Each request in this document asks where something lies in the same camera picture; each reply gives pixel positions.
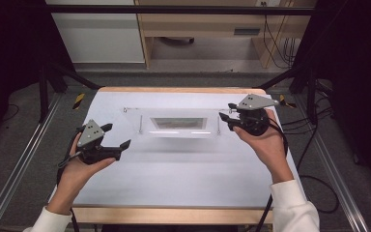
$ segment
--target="aluminum rail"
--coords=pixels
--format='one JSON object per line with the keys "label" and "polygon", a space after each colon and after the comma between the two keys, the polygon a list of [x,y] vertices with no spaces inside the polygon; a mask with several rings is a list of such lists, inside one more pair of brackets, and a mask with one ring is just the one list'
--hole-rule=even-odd
{"label": "aluminum rail", "polygon": [[[306,116],[304,110],[305,103],[297,95],[294,95],[294,98],[298,103],[301,113],[304,116]],[[338,195],[343,211],[345,212],[345,215],[349,223],[351,224],[353,230],[355,232],[369,231],[367,224],[362,214],[360,213],[359,208],[357,207],[357,203],[355,202],[354,198],[349,192],[348,187],[346,186],[345,181],[342,178],[342,175],[339,173],[336,165],[334,164],[332,158],[330,157],[330,153],[327,149],[327,146],[324,143],[324,140],[317,131],[315,134],[315,147],[317,149],[318,154],[320,155],[321,162],[325,170],[327,171],[327,175],[332,184],[332,187],[335,190],[336,194]]]}
{"label": "aluminum rail", "polygon": [[20,156],[11,176],[9,177],[7,183],[4,185],[0,193],[0,219],[3,216],[8,204],[10,203],[14,192],[16,191],[17,186],[20,183],[20,180],[23,177],[23,174],[26,171],[26,168],[29,165],[30,160],[35,155],[35,152],[43,138],[44,133],[48,125],[50,124],[53,115],[59,105],[59,101],[62,99],[62,94],[55,94],[54,98],[49,106],[49,112],[45,120],[38,124],[35,129],[34,134],[29,140],[26,148],[23,150],[22,155]]}
{"label": "aluminum rail", "polygon": [[187,14],[187,15],[318,15],[332,10],[280,7],[131,6],[131,5],[25,5],[23,10],[70,14]]}

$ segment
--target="white table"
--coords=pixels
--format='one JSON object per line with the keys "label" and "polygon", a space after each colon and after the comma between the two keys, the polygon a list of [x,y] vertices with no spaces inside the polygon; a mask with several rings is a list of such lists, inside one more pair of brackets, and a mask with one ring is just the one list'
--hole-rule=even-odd
{"label": "white table", "polygon": [[[94,119],[100,126],[113,124],[102,141],[105,147],[117,147],[128,139],[131,144],[120,161],[95,175],[79,193],[73,203],[77,220],[99,224],[258,222],[270,196],[271,175],[254,151],[211,115],[211,111],[215,115],[219,109],[227,111],[228,103],[238,103],[249,93],[269,97],[258,89],[101,88],[84,123]],[[159,117],[156,109],[161,109],[161,115],[168,110],[172,117],[176,115],[173,109],[207,114],[206,129],[197,135],[156,135],[148,121]],[[287,159],[299,179],[290,153]],[[271,221],[270,212],[266,223]]]}

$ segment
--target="white cabinet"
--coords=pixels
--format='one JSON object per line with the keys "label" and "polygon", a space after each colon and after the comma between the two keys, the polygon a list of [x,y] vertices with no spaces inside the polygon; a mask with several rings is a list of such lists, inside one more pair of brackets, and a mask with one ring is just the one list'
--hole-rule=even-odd
{"label": "white cabinet", "polygon": [[[46,0],[47,4],[133,5],[132,0]],[[76,63],[144,63],[136,14],[52,14]]]}

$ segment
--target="human hand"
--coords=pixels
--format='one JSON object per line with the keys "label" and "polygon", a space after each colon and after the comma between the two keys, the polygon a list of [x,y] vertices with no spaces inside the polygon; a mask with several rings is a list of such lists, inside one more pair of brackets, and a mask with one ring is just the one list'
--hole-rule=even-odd
{"label": "human hand", "polygon": [[[80,135],[81,133],[74,139],[70,155],[76,153],[76,145]],[[56,192],[46,209],[55,214],[68,215],[74,198],[79,194],[81,189],[83,189],[89,179],[114,161],[116,161],[116,159],[109,158],[87,165],[79,158],[71,159],[66,165]]]}
{"label": "human hand", "polygon": [[[270,119],[276,122],[273,111],[269,109],[266,111]],[[275,184],[294,179],[285,157],[283,138],[277,130],[269,127],[261,136],[251,135],[239,127],[233,127],[233,131],[255,151],[260,161],[270,171]]]}

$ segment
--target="gray plastic part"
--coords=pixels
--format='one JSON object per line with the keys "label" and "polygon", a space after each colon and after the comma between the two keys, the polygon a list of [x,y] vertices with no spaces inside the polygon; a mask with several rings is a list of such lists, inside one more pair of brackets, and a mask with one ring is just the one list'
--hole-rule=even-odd
{"label": "gray plastic part", "polygon": [[258,95],[247,95],[238,105],[237,109],[253,110],[267,106],[278,105],[279,101],[264,98]]}
{"label": "gray plastic part", "polygon": [[104,131],[93,119],[91,119],[86,124],[86,127],[82,135],[80,136],[79,141],[77,142],[77,147],[83,147],[103,136],[104,136]]}

